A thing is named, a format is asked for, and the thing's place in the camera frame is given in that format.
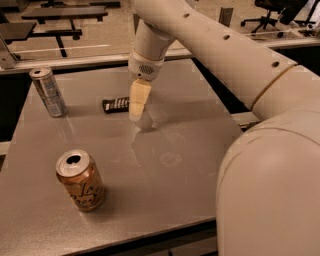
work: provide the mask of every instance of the aluminum can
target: aluminum can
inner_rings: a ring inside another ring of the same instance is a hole
[[[29,75],[48,113],[52,117],[59,117],[66,114],[67,107],[51,68],[35,68],[30,71]]]
[[[97,208],[105,198],[105,189],[93,158],[83,150],[64,153],[56,164],[56,175],[80,211]]]

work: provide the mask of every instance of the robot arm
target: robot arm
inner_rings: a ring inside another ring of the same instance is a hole
[[[317,75],[205,17],[190,3],[135,0],[141,20],[129,58],[129,70],[134,78],[154,80],[168,47],[177,39],[261,120],[316,95]],[[304,86],[291,90],[289,80]],[[286,89],[280,86],[277,99],[272,98],[273,88],[282,83],[287,83]]]
[[[320,78],[184,0],[135,0],[135,9],[142,21],[129,60],[140,78],[131,90],[140,104],[134,114],[175,38],[265,120],[220,167],[219,255],[320,255]]]

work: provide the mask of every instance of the silver can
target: silver can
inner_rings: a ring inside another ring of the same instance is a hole
[[[67,107],[51,68],[35,68],[31,70],[29,74],[48,113],[52,117],[59,117],[66,114]]]

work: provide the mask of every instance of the table surface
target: table surface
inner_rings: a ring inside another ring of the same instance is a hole
[[[56,79],[67,116],[51,118],[32,85],[0,173],[0,255],[107,248],[215,219],[219,165],[241,130],[191,60],[165,62],[137,124],[101,106],[128,95],[127,67]],[[56,178],[72,149],[95,159],[106,187],[90,213]]]
[[[108,13],[103,6],[90,6],[86,8],[36,8],[31,12],[23,14],[23,19],[38,19],[38,18],[66,18],[78,17],[85,18],[88,16],[105,16]]]
[[[35,26],[35,22],[2,23],[0,34],[8,41],[27,40]]]

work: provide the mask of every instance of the office chair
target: office chair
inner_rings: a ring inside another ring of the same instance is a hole
[[[257,19],[245,19],[241,22],[241,26],[244,27],[246,25],[246,22],[260,22],[260,24],[252,30],[251,33],[255,34],[259,28],[263,27],[263,29],[266,29],[267,25],[270,24],[272,26],[275,26],[277,21],[276,19],[271,18],[271,13],[272,12],[277,12],[280,13],[283,10],[283,7],[280,6],[275,6],[270,3],[269,0],[255,0],[254,5],[263,9],[267,10],[267,16],[261,16],[260,18]]]

